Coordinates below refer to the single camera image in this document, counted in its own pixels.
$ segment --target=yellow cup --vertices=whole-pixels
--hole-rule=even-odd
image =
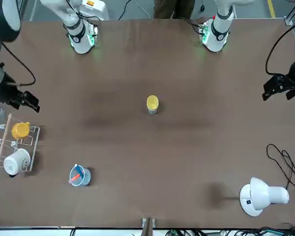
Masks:
[[[21,139],[26,137],[30,132],[30,123],[16,123],[12,128],[12,136],[15,139]]]
[[[151,115],[156,114],[158,108],[158,98],[151,95],[147,98],[147,109]]]

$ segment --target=pen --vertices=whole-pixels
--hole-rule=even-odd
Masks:
[[[69,183],[72,183],[73,181],[77,180],[80,176],[80,174],[77,174],[76,176],[72,177],[72,179],[69,180]]]
[[[81,170],[81,168],[78,166],[78,164],[75,164],[74,167],[75,167],[75,169],[77,170],[77,172],[80,174],[80,176],[83,178],[83,177],[84,177],[84,174],[82,173],[82,170]]]

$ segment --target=lamp base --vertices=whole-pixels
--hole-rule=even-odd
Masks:
[[[241,208],[250,216],[258,216],[263,210],[255,210],[250,198],[250,184],[243,186],[239,193]]]

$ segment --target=yellow floor tape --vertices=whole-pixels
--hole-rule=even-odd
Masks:
[[[274,8],[273,8],[273,4],[271,0],[267,0],[267,4],[269,6],[269,10],[270,10],[270,15],[272,18],[275,18],[275,12],[274,12]]]

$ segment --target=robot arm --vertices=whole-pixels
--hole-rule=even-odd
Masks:
[[[233,5],[248,5],[255,0],[215,0],[217,14],[200,26],[200,40],[211,51],[219,52],[227,42],[234,18]]]
[[[263,100],[266,101],[276,93],[286,93],[287,100],[295,97],[295,62],[291,65],[288,74],[275,74],[265,84],[265,92],[262,94]]]
[[[82,0],[40,0],[41,3],[59,16],[69,33],[74,50],[79,54],[87,53],[96,43],[97,26],[88,22],[79,13]]]
[[[16,1],[0,0],[0,42],[14,41],[20,29],[21,19]],[[29,106],[39,112],[38,99],[28,91],[18,90],[15,81],[3,70],[3,63],[0,63],[0,102],[15,109],[19,109],[20,105]]]

